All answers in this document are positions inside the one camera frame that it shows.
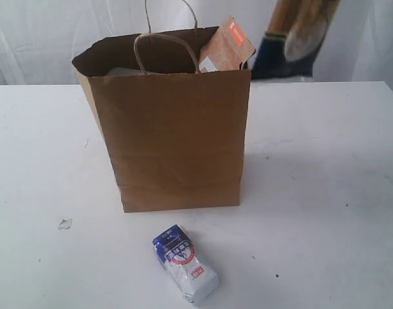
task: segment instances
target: small packaged item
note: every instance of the small packaged item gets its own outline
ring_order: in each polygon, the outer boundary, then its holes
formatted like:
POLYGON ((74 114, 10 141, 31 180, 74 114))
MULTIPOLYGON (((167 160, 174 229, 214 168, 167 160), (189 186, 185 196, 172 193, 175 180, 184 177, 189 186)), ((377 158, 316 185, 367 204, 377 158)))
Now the small packaged item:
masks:
POLYGON ((200 254, 178 225, 160 234, 152 243, 162 267, 189 303, 200 303, 219 286, 217 273, 200 260, 200 254))

